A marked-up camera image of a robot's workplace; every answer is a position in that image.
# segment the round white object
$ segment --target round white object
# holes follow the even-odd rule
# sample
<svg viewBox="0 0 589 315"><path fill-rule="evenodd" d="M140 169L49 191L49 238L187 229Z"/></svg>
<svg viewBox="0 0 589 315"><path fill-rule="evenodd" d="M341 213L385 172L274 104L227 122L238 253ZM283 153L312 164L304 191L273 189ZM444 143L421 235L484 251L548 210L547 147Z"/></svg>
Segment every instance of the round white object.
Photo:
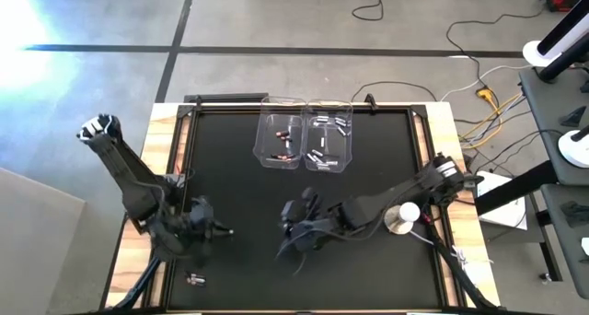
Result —
<svg viewBox="0 0 589 315"><path fill-rule="evenodd" d="M414 203L402 204L400 209L398 210L398 215L405 222L415 222L420 217L420 214L420 207L418 207Z"/></svg>
<svg viewBox="0 0 589 315"><path fill-rule="evenodd" d="M533 66L546 67L560 56L560 53L552 58L541 55L540 52L537 51L537 46L539 44L540 41L530 41L525 44L524 49L522 50L524 58Z"/></svg>
<svg viewBox="0 0 589 315"><path fill-rule="evenodd" d="M569 163L579 168L589 168L589 136L574 142L571 136L579 130L569 131L559 139L559 150Z"/></svg>

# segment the concrete floor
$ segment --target concrete floor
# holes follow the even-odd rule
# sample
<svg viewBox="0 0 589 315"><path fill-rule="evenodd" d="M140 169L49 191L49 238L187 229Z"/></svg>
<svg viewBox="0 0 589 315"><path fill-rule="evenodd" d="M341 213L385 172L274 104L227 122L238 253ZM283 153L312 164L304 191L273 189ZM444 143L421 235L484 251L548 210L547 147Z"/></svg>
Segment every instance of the concrete floor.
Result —
<svg viewBox="0 0 589 315"><path fill-rule="evenodd" d="M96 156L74 137L99 112L120 117L129 145L141 151L167 53L15 52L20 44L163 45L172 43L184 0L0 0L7 26L0 41L0 167L88 202L56 287L50 313L98 307L122 219L120 192ZM445 39L453 21L531 15L537 0L384 0L380 22L350 11L374 0L193 0L182 38L186 46L257 46L454 50ZM497 25L459 25L451 34L464 49L519 51L540 39L561 15L504 19ZM520 59L481 59L494 66ZM180 54L165 101L199 93L268 92L303 99L350 99L362 84L400 80L428 87L437 98L476 79L472 61L445 57ZM485 78L500 100L518 92L517 71ZM429 100L412 87L382 85L379 100ZM455 117L480 119L489 108L471 91L448 98ZM526 111L526 103L511 113ZM536 130L526 115L507 124L482 148L497 154ZM465 132L468 125L458 125ZM505 167L522 173L546 159L539 140ZM478 159L475 166L483 161ZM552 242L558 245L553 233ZM562 260L565 282L543 286L537 245L489 245L502 304L508 309L586 314Z"/></svg>

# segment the clear plastic container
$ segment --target clear plastic container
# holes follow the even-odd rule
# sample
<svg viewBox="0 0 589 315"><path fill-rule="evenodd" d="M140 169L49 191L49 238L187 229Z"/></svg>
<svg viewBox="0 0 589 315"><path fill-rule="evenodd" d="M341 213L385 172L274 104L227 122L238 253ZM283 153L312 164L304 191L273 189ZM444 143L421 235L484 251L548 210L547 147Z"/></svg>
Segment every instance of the clear plastic container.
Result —
<svg viewBox="0 0 589 315"><path fill-rule="evenodd" d="M352 161L350 102L312 99L305 107L307 169L340 173Z"/></svg>
<svg viewBox="0 0 589 315"><path fill-rule="evenodd" d="M267 97L261 102L254 155L263 167L296 169L303 154L306 103L301 99Z"/></svg>

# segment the black tabletop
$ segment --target black tabletop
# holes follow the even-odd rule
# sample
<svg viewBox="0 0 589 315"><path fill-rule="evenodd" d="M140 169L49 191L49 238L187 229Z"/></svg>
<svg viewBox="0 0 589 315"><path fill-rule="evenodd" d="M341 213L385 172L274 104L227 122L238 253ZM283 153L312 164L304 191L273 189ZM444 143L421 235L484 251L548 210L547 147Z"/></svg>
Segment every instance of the black tabletop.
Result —
<svg viewBox="0 0 589 315"><path fill-rule="evenodd" d="M574 130L559 124L559 117L575 109L589 105L589 93L579 88L589 80L583 70L567 70L561 73L554 84L547 84L537 77L534 70L520 72L522 90L527 97L539 130L557 130L563 133ZM589 124L589 112L581 120L581 128ZM558 148L559 136L542 133L542 141L549 155L559 182L571 186L588 186L589 169L581 169L566 161Z"/></svg>
<svg viewBox="0 0 589 315"><path fill-rule="evenodd" d="M589 259L589 256L585 255L581 248L581 238L589 238L589 225L571 227L562 212L562 206L570 201L589 206L589 189L586 187L544 185L540 190L546 200L546 207L550 212L550 218L562 247L564 259L571 271L575 288L579 296L589 298L589 263L580 262Z"/></svg>
<svg viewBox="0 0 589 315"><path fill-rule="evenodd" d="M336 242L301 257L275 260L283 234L284 204L307 186L336 203L384 191L418 167L407 112L354 113L353 160L343 173L267 169L254 157L259 115L203 114L198 121L189 181L192 195L207 195L214 214L236 232L216 240L213 257L198 274L207 287L189 286L179 262L173 273L171 309L432 309L439 306L432 248L384 227L369 240ZM423 226L414 230L423 236Z"/></svg>

